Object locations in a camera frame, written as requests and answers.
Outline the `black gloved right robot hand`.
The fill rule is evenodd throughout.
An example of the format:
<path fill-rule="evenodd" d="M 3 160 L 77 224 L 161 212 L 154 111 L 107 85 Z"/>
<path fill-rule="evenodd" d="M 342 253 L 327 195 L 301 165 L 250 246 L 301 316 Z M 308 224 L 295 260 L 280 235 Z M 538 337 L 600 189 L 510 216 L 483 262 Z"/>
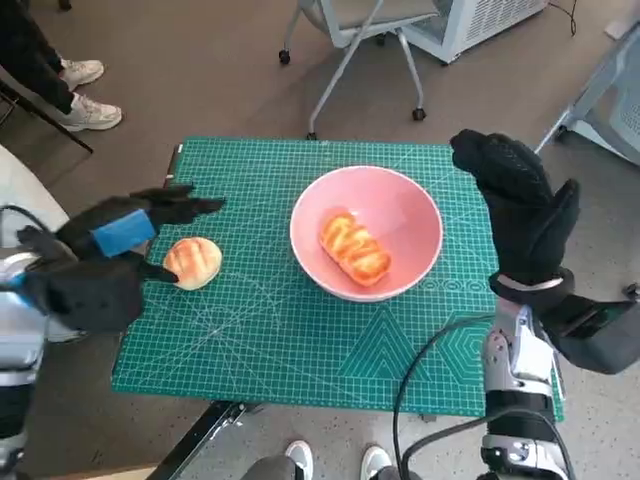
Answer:
<path fill-rule="evenodd" d="M 475 180 L 490 216 L 499 273 L 534 286 L 561 275 L 580 212 L 580 185 L 552 189 L 540 157 L 500 133 L 465 129 L 450 140 L 454 165 Z"/>

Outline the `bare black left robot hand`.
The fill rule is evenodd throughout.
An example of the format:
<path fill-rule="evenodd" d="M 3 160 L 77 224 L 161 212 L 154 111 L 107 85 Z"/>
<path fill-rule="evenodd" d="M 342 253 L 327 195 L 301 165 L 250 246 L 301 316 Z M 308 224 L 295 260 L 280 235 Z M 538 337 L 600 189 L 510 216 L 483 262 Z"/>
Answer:
<path fill-rule="evenodd" d="M 144 279 L 177 283 L 178 277 L 148 263 L 134 251 L 154 239 L 162 226 L 191 224 L 200 215 L 213 214 L 226 204 L 224 197 L 193 197 L 191 185 L 151 188 L 127 196 L 112 196 L 67 221 L 56 231 L 82 260 L 114 258 L 138 268 Z"/>

